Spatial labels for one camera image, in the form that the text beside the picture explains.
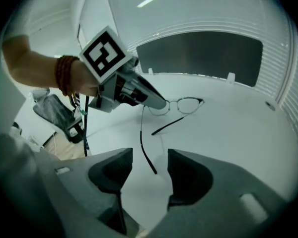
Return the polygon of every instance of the white surface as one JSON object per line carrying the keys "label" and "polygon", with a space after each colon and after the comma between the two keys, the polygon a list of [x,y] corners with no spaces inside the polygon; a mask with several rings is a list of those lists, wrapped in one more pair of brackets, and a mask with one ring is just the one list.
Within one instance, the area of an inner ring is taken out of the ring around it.
{"label": "white surface", "polygon": [[244,194],[240,197],[245,209],[252,216],[253,220],[260,224],[268,218],[268,213],[264,207],[257,201],[253,194]]}
{"label": "white surface", "polygon": [[[166,214],[172,185],[167,173],[167,149],[174,148],[237,164],[291,201],[298,191],[298,145],[285,114],[270,98],[238,84],[200,76],[159,74],[145,78],[169,100],[201,97],[205,103],[193,115],[151,136],[181,117],[176,104],[154,117],[146,108],[143,144],[159,175],[154,175],[140,147],[141,106],[120,105],[112,113],[88,111],[88,144],[93,155],[133,148],[133,170],[123,189],[124,209],[152,229]],[[265,104],[276,107],[273,112]]]}

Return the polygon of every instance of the black eyeglass arm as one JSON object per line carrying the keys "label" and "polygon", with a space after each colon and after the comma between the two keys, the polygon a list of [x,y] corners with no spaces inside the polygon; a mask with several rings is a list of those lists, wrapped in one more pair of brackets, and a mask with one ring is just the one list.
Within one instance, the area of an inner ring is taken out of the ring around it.
{"label": "black eyeglass arm", "polygon": [[142,131],[140,131],[140,145],[141,145],[141,149],[142,149],[142,151],[143,151],[143,153],[144,153],[144,156],[145,156],[145,158],[146,158],[146,160],[147,160],[149,166],[151,167],[152,171],[153,171],[154,174],[156,175],[156,174],[157,174],[157,170],[154,168],[154,166],[153,166],[151,160],[148,158],[148,156],[147,156],[147,154],[146,154],[146,152],[145,152],[145,150],[144,150],[144,146],[143,146],[143,132],[142,132]]}
{"label": "black eyeglass arm", "polygon": [[154,131],[151,135],[152,135],[152,136],[156,135],[158,132],[162,131],[164,128],[168,127],[169,125],[172,125],[172,124],[176,123],[177,121],[182,120],[182,119],[185,118],[185,117],[186,117],[186,116],[181,117],[181,118],[179,118],[178,120],[175,120],[175,121],[173,121],[173,122],[171,122],[171,123],[168,123],[167,125],[165,125],[165,126],[161,127],[160,129],[157,129],[156,131]]}

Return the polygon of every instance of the white wall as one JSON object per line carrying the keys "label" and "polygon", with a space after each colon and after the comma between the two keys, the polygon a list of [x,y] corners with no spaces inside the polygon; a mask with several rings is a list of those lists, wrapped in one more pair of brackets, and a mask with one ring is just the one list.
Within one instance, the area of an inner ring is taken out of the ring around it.
{"label": "white wall", "polygon": [[8,133],[24,97],[1,67],[0,42],[0,133]]}
{"label": "white wall", "polygon": [[51,57],[78,56],[80,52],[69,15],[31,34],[30,45],[32,50]]}
{"label": "white wall", "polygon": [[77,35],[80,16],[86,0],[71,0],[71,20],[74,33]]}
{"label": "white wall", "polygon": [[108,0],[85,0],[79,22],[87,42],[106,26],[117,33]]}
{"label": "white wall", "polygon": [[119,36],[132,52],[163,36],[194,31],[237,33],[260,40],[255,89],[276,99],[289,69],[289,18],[276,0],[109,0]]}

